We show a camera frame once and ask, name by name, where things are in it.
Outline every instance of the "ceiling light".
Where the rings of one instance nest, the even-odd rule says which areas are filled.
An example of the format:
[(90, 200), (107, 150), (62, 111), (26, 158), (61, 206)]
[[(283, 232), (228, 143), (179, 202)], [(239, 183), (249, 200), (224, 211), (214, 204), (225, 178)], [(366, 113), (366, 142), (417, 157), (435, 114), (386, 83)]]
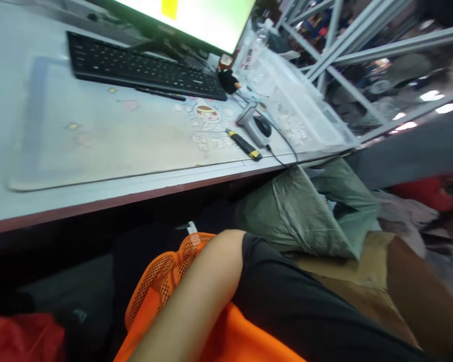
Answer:
[(444, 97), (444, 95), (439, 94), (439, 90), (431, 90), (428, 93), (419, 96), (423, 101), (437, 101)]
[(406, 113), (400, 112), (395, 115), (395, 117), (393, 118), (393, 121), (403, 118), (405, 115), (406, 115)]
[(399, 126), (398, 128), (395, 128), (395, 130), (396, 131), (402, 131), (402, 130), (405, 130), (405, 129), (408, 129), (408, 128), (414, 128), (417, 125), (418, 124), (416, 122), (406, 122), (404, 125)]
[(440, 108), (436, 108), (437, 113), (448, 113), (453, 111), (453, 103), (448, 103), (447, 105), (441, 106)]

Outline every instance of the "red bag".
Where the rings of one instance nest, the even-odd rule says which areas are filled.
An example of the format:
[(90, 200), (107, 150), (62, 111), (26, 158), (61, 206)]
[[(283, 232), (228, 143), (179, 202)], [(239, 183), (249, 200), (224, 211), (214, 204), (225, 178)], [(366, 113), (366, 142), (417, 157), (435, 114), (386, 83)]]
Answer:
[(0, 362), (65, 362), (64, 329), (47, 313), (0, 316)]

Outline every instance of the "keyboard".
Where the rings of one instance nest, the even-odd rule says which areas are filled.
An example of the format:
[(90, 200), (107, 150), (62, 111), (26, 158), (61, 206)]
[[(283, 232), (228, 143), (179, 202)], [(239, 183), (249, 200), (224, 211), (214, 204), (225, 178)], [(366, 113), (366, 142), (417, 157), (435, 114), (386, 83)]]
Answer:
[(216, 74), (67, 32), (72, 70), (78, 79), (226, 101)]

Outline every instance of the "orange mesh chair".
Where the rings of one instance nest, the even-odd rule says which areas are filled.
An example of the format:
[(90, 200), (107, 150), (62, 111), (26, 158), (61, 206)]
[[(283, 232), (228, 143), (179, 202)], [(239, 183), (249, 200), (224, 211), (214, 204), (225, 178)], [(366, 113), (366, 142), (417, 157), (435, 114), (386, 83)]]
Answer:
[[(128, 335), (114, 362), (126, 362), (157, 313), (180, 281), (186, 269), (215, 235), (195, 233), (187, 236), (177, 252), (166, 252), (144, 271), (126, 310)], [(228, 303), (216, 321), (201, 362), (301, 362), (305, 361), (280, 341), (247, 321), (240, 310)]]

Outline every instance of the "brown cardboard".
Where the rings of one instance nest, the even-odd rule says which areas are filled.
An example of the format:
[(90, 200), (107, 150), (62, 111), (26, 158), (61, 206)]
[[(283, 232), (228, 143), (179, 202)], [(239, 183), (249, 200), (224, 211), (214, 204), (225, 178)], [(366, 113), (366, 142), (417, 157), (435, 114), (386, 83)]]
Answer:
[(308, 255), (295, 261), (384, 329), (453, 360), (453, 297), (402, 239), (368, 233), (359, 263)]
[(398, 237), (388, 247), (388, 291), (425, 352), (453, 360), (453, 297)]
[(359, 262), (310, 255), (297, 256), (297, 265), (356, 307), (381, 327), (419, 347), (413, 333), (387, 293), (387, 247), (393, 234), (370, 232)]

